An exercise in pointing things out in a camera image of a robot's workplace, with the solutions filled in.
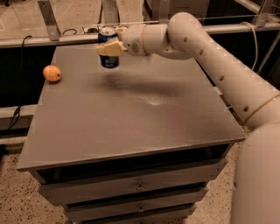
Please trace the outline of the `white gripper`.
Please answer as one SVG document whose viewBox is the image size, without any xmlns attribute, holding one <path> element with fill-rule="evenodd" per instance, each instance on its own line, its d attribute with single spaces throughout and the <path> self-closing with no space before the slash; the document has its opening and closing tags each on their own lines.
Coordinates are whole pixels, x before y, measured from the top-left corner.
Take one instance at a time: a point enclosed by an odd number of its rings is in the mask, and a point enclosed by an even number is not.
<svg viewBox="0 0 280 224">
<path fill-rule="evenodd" d="M 118 25 L 117 33 L 123 33 L 122 41 L 114 40 L 99 44 L 95 50 L 101 56 L 121 56 L 126 50 L 132 56 L 144 56 L 146 54 L 143 44 L 144 24 L 134 24 L 130 27 Z"/>
</svg>

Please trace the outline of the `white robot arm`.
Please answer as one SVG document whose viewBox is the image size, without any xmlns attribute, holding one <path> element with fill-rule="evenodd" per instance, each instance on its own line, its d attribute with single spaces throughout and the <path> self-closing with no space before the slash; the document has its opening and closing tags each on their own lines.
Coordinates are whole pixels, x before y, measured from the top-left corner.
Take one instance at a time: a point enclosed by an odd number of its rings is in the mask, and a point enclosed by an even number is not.
<svg viewBox="0 0 280 224">
<path fill-rule="evenodd" d="M 180 12 L 167 24 L 133 24 L 105 30 L 101 56 L 152 53 L 195 58 L 251 130 L 234 175 L 230 224 L 280 224 L 280 91 L 215 42 L 193 15 Z"/>
</svg>

